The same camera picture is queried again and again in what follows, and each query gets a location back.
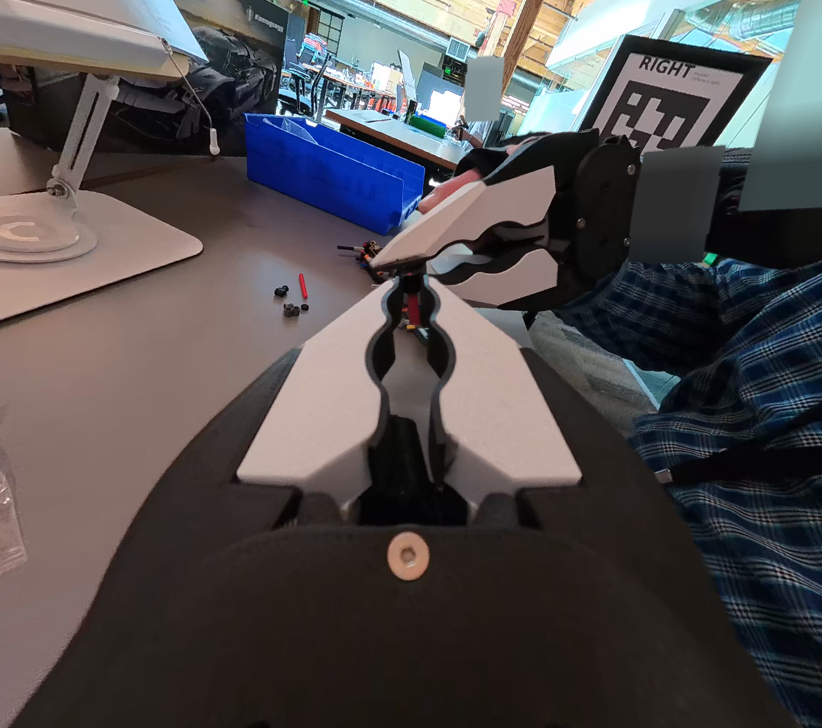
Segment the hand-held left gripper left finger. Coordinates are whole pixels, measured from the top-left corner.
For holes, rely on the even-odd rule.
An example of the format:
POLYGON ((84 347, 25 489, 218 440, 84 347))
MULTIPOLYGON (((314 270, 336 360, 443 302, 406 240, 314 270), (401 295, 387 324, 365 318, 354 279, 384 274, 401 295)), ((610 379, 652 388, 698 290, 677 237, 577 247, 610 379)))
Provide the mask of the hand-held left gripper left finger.
POLYGON ((353 503, 371 484, 367 446, 380 420, 381 386, 366 351, 386 323, 383 283, 299 349, 236 476, 353 503))

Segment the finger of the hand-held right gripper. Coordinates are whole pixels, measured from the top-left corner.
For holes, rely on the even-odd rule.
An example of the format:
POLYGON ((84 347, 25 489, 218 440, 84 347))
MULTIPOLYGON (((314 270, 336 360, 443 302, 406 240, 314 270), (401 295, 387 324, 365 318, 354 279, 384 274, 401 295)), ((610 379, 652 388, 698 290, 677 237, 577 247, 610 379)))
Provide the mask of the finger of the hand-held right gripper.
POLYGON ((402 230, 370 261, 375 271, 399 272, 431 266, 437 275, 453 272, 436 258, 456 244, 468 245, 494 227, 538 225, 556 193, 556 170, 543 167, 488 185, 476 180, 402 230))
POLYGON ((491 233, 442 250, 441 282, 473 307, 512 310, 514 303, 552 289, 558 263, 548 239, 535 233, 491 233))

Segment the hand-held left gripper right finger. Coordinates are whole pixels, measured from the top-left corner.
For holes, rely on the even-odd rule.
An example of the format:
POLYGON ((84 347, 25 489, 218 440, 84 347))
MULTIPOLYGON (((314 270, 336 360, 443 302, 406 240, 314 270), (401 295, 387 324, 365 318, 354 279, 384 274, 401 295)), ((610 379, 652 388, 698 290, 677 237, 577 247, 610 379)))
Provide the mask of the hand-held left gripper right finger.
POLYGON ((578 486, 582 472, 522 347, 451 293, 426 279, 431 340, 445 361, 432 394, 436 480, 479 508, 495 494, 578 486))

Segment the small lego sub-assembly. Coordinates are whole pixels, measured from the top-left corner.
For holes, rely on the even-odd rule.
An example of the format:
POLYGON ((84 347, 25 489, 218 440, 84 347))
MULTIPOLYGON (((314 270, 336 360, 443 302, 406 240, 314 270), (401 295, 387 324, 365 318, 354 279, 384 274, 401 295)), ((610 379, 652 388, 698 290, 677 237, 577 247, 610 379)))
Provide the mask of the small lego sub-assembly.
POLYGON ((421 345, 427 346, 431 338, 432 318, 436 310, 436 298, 428 285, 428 276, 424 272, 409 272, 398 275, 391 282, 391 288, 383 304, 387 308, 394 329, 414 336, 421 345), (423 322, 419 328, 408 324, 406 314, 408 293, 418 293, 423 322))

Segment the person's right forearm plaid sleeve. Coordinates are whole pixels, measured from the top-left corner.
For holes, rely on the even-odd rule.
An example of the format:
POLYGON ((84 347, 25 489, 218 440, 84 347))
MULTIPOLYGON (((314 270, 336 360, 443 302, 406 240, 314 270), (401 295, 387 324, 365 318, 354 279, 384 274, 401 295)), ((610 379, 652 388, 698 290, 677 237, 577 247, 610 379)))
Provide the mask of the person's right forearm plaid sleeve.
POLYGON ((625 263, 553 313, 605 351, 643 370, 683 376, 735 340, 758 342, 820 306, 820 262, 764 269, 724 260, 625 263))

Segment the black car print lego box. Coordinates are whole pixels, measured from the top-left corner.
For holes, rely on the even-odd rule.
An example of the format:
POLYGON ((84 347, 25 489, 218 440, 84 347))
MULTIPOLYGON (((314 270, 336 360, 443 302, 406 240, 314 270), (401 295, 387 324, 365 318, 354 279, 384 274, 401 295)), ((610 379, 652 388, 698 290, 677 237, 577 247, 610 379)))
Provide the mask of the black car print lego box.
MULTIPOLYGON (((173 0, 205 54, 190 60, 188 81, 217 131, 220 153, 246 154, 246 114, 274 114, 289 13, 266 0, 173 0)), ((84 75, 2 65, 2 110, 16 134, 60 151, 84 75)), ((207 119, 188 86, 121 78, 97 150, 205 155, 207 119)))

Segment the person's right hand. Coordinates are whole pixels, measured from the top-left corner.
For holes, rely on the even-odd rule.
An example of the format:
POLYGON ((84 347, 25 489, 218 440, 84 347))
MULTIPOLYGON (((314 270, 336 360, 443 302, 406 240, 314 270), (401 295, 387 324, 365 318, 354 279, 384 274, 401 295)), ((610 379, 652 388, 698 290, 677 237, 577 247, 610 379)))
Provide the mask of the person's right hand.
POLYGON ((469 169, 458 174, 457 176, 453 176, 447 181, 437 185, 428 195, 421 199, 420 203, 417 205, 417 210, 421 214, 425 214, 431 209, 436 208, 438 204, 442 203, 452 194, 455 194, 460 188, 470 185, 473 182, 477 182, 480 179, 482 179, 482 174, 476 168, 469 169))

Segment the wooden top background table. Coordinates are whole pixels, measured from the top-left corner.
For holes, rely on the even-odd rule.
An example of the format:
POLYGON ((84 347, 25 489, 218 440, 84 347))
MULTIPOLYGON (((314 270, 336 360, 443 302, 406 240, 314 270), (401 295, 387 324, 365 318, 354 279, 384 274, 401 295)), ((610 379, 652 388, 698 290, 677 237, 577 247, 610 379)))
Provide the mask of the wooden top background table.
POLYGON ((465 151, 411 125, 375 110, 327 109, 324 122, 334 122, 350 136, 415 162, 427 170, 454 170, 465 151))

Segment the blue plastic bin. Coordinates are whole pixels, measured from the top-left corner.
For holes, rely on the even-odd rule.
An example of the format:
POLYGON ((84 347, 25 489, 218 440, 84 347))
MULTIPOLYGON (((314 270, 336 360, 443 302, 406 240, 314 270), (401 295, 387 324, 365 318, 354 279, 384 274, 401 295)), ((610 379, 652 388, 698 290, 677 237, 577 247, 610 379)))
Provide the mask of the blue plastic bin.
POLYGON ((423 197, 425 170, 304 117, 244 116, 247 177, 376 234, 400 227, 423 197))

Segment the cluttered background desks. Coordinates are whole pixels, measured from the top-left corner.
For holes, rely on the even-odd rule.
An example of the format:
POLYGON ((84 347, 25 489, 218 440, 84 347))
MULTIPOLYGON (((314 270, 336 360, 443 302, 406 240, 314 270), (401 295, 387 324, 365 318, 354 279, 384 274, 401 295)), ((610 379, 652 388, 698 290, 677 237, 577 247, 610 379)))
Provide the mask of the cluttered background desks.
POLYGON ((317 64, 283 62, 277 112, 306 116, 321 122, 330 110, 374 110, 383 115, 398 114, 394 93, 377 88, 362 74, 348 79, 326 55, 317 64))

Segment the white metal book stand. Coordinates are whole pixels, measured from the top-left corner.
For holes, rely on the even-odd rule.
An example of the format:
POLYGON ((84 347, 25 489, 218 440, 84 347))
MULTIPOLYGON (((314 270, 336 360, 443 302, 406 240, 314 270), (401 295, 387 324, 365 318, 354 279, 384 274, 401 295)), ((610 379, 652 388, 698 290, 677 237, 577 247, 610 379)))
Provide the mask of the white metal book stand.
POLYGON ((169 82, 187 53, 161 33, 77 9, 2 0, 2 62, 86 74, 45 190, 2 195, 1 319, 66 301, 200 254, 200 240, 100 192, 80 188, 120 77, 169 82))

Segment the person's plaid shirt torso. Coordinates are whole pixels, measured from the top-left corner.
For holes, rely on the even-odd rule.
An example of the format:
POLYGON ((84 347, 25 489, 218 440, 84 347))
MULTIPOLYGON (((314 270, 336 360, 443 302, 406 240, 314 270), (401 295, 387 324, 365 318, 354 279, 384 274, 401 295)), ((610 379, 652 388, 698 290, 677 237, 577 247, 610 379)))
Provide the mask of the person's plaid shirt torso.
MULTIPOLYGON (((820 445, 820 422, 778 435, 820 406, 820 353, 660 357, 640 367, 680 378, 632 445, 654 471, 741 443, 820 445)), ((820 726, 820 476, 670 486, 743 646, 801 726, 820 726)))

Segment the clear plastic bag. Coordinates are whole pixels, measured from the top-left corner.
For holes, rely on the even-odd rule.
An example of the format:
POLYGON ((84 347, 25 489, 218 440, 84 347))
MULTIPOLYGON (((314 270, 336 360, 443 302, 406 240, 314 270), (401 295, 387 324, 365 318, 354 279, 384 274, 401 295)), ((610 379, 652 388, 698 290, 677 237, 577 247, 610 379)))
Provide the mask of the clear plastic bag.
POLYGON ((18 517, 15 476, 11 461, 1 449, 1 575, 20 568, 27 559, 18 517))

